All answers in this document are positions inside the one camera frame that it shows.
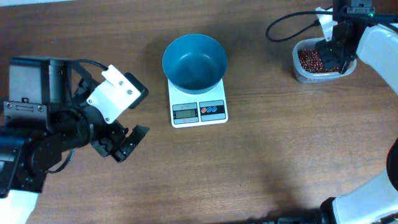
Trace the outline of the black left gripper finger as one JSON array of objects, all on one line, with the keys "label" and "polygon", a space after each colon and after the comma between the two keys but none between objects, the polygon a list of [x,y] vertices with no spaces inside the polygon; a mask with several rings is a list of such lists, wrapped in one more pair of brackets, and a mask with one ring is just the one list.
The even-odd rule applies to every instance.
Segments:
[{"label": "black left gripper finger", "polygon": [[137,145],[144,139],[150,128],[137,125],[132,133],[117,145],[111,156],[116,162],[125,161],[128,156],[135,150]]},{"label": "black left gripper finger", "polygon": [[88,105],[87,99],[96,88],[96,80],[87,81],[81,79],[78,83],[77,89],[73,94],[73,106]]}]

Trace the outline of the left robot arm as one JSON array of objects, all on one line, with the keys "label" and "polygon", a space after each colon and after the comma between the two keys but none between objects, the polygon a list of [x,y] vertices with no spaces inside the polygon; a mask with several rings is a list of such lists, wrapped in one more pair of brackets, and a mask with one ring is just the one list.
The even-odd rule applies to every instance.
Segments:
[{"label": "left robot arm", "polygon": [[86,60],[18,56],[9,67],[1,127],[1,222],[25,223],[49,174],[62,171],[76,149],[91,145],[123,162],[148,132],[118,122],[148,89],[131,73],[102,65],[102,82]]}]

